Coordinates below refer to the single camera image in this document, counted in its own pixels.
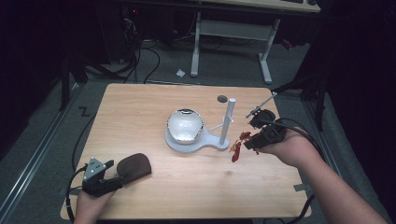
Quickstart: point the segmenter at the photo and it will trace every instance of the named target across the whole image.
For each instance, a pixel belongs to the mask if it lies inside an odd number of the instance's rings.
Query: black cable
[[[145,80],[143,81],[143,84],[146,84],[147,80],[149,79],[149,76],[151,76],[151,75],[154,73],[154,71],[157,70],[158,66],[160,66],[160,61],[161,61],[161,60],[160,60],[160,55],[159,55],[157,52],[155,52],[155,51],[152,50],[152,49],[147,49],[147,50],[149,50],[149,51],[151,51],[151,52],[153,52],[154,54],[157,55],[157,57],[158,57],[158,62],[157,62],[157,65],[154,67],[154,69],[153,69],[150,73],[148,73],[148,75],[146,75],[146,78],[145,78]]]
[[[301,214],[300,214],[297,218],[295,218],[295,219],[293,219],[292,221],[288,222],[288,224],[294,224],[294,223],[299,222],[301,219],[303,219],[303,217],[304,217],[305,214],[306,214],[306,211],[307,211],[308,208],[309,208],[309,205],[312,203],[312,201],[313,201],[314,199],[315,199],[315,194],[312,194],[312,195],[306,200],[306,202],[305,202],[305,204],[304,204],[304,207],[303,207],[303,211],[301,212]]]
[[[85,133],[85,130],[87,130],[88,126],[90,125],[90,123],[93,121],[93,119],[96,117],[96,114],[94,114],[92,116],[92,118],[90,119],[90,121],[88,121],[88,123],[85,125],[84,129],[81,131],[81,133],[79,134],[78,140],[75,144],[75,147],[73,149],[73,154],[72,154],[72,167],[73,167],[73,171],[75,171],[77,169],[77,166],[75,165],[75,156],[76,156],[76,150],[78,147],[78,143],[82,138],[82,135]]]
[[[67,190],[66,190],[66,194],[65,194],[65,203],[66,203],[66,210],[67,210],[67,215],[69,215],[69,219],[70,222],[73,223],[75,220],[74,214],[73,214],[73,209],[70,203],[70,191],[71,191],[71,186],[72,186],[72,182],[74,180],[74,178],[76,177],[76,175],[78,175],[79,173],[86,171],[88,167],[88,164],[85,164],[83,167],[79,168],[75,173],[73,173],[72,177],[69,180],[69,184],[67,185]]]

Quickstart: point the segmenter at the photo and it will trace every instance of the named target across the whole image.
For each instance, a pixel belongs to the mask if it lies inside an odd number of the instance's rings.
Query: wire
[[[192,18],[192,22],[191,22],[189,31],[184,36],[182,36],[181,38],[175,39],[174,41],[183,40],[183,39],[190,38],[193,36],[193,35],[189,35],[189,34],[192,31],[192,27],[194,27],[196,17],[197,17],[197,13],[195,12],[194,17]]]
[[[74,178],[76,177],[76,175],[78,175],[79,173],[86,171],[88,167],[88,164],[85,164],[83,167],[79,168],[75,173],[73,173],[72,177],[69,180],[69,183],[67,185],[67,190],[66,190],[66,194],[65,194],[65,203],[66,203],[66,210],[67,210],[67,215],[69,215],[69,219],[70,222],[73,223],[75,220],[74,214],[73,214],[73,209],[70,203],[70,191],[71,191],[71,186],[72,186],[72,182],[74,180]]]
[[[143,81],[143,84],[146,84],[146,82],[148,81],[148,79],[149,79],[149,77],[154,73],[154,71],[158,68],[158,66],[160,66],[160,55],[157,53],[157,52],[155,52],[154,50],[152,50],[152,49],[146,49],[146,50],[149,50],[149,51],[151,51],[151,52],[153,52],[155,55],[157,55],[157,57],[158,57],[158,62],[157,62],[157,65],[154,67],[154,69],[150,72],[150,73],[148,73],[148,75],[146,75],[146,78],[145,78],[145,80]]]
[[[85,133],[85,130],[87,130],[88,126],[90,125],[90,123],[93,121],[93,119],[96,117],[96,114],[94,114],[92,116],[92,118],[90,119],[90,121],[88,121],[88,123],[85,125],[84,129],[81,131],[81,133],[79,134],[78,140],[75,144],[75,147],[73,149],[73,154],[72,154],[72,167],[73,167],[73,171],[75,171],[77,169],[77,166],[75,164],[75,156],[76,156],[76,151],[77,151],[77,147],[78,147],[78,143],[82,138],[82,135]]]
[[[304,207],[303,207],[303,211],[301,212],[301,214],[300,214],[297,218],[295,218],[295,219],[293,219],[292,221],[288,222],[288,224],[294,224],[294,223],[299,222],[301,219],[303,219],[303,217],[304,217],[305,214],[306,214],[306,211],[307,211],[308,208],[309,208],[309,205],[312,203],[312,201],[313,201],[314,199],[315,199],[315,194],[312,194],[312,195],[306,200],[306,202],[305,202],[305,204],[304,204]]]

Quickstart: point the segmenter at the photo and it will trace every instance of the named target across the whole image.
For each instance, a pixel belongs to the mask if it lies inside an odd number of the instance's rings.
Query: white stand
[[[200,137],[194,143],[191,143],[189,145],[181,145],[178,142],[176,142],[172,138],[172,136],[170,136],[170,133],[167,130],[165,131],[166,143],[173,150],[176,150],[178,152],[185,152],[185,153],[195,152],[203,147],[214,147],[219,150],[227,149],[227,147],[230,145],[230,141],[226,138],[226,136],[227,136],[227,132],[228,132],[230,123],[233,120],[232,115],[233,115],[234,105],[235,105],[235,99],[231,98],[228,101],[227,111],[224,116],[224,121],[222,124],[222,130],[221,130],[221,136],[216,136],[216,135],[210,133],[204,125]]]

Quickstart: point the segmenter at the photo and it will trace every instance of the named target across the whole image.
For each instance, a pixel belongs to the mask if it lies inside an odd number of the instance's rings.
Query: red object
[[[244,140],[248,136],[250,136],[250,132],[241,133],[241,135],[239,136],[239,139]]]
[[[233,154],[232,162],[236,162],[239,159],[239,153],[241,152],[241,143],[238,142],[235,146],[235,153]]]

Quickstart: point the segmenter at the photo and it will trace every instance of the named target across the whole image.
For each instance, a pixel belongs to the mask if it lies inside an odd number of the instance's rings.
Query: gray carpet
[[[190,77],[191,48],[190,42],[178,42],[173,47],[157,44],[152,50],[160,55],[160,64],[149,77],[148,83],[183,83],[192,85],[217,85],[241,87],[267,87],[274,89],[292,81],[300,65],[308,45],[296,47],[291,50],[274,45],[270,52],[268,63],[273,76],[271,86],[263,83],[261,68],[258,63],[257,53],[260,52],[261,42],[248,43],[244,46],[235,44],[219,45],[218,43],[203,44],[200,61],[200,74]],[[154,42],[146,42],[146,47],[154,46]],[[139,65],[137,66],[138,83],[142,83],[147,74],[156,66],[157,56],[149,50],[142,49]],[[113,64],[108,68],[117,70],[123,65]],[[185,71],[184,77],[176,76],[178,69]],[[7,199],[19,177],[29,166],[29,160],[38,150],[42,153],[42,161],[37,163],[36,170],[30,170],[31,179],[23,185],[21,197],[15,197],[14,207],[9,207],[5,212],[2,207],[1,215],[7,223],[69,223],[60,218],[60,210],[64,202],[64,188],[73,174],[72,155],[78,138],[84,127],[96,113],[108,83],[114,80],[105,77],[90,76],[85,86],[76,87],[73,91],[74,100],[65,114],[59,114],[61,105],[61,87],[55,86],[46,101],[37,109],[29,120],[29,125],[0,163],[0,178],[3,180],[0,190],[0,202]],[[128,83],[134,83],[133,75]],[[376,198],[375,191],[370,181],[364,174],[353,150],[348,143],[342,126],[332,109],[329,96],[326,97],[326,109],[323,117],[324,132],[319,133],[310,116],[310,104],[303,104],[298,91],[287,91],[275,98],[279,114],[282,118],[291,118],[300,121],[307,130],[324,146],[329,149],[331,156],[336,161],[336,167],[345,181],[355,189],[367,202],[369,202],[389,223],[387,212]],[[56,132],[47,136],[48,129],[53,121],[60,120]],[[77,144],[75,162],[77,163],[89,128],[82,135]],[[303,223],[326,223],[317,201],[311,206],[313,213],[306,217]],[[262,219],[255,219],[254,223],[263,223]],[[209,220],[194,223],[209,223]],[[232,223],[231,220],[217,220],[210,223]],[[280,223],[276,218],[265,220],[265,223]]]

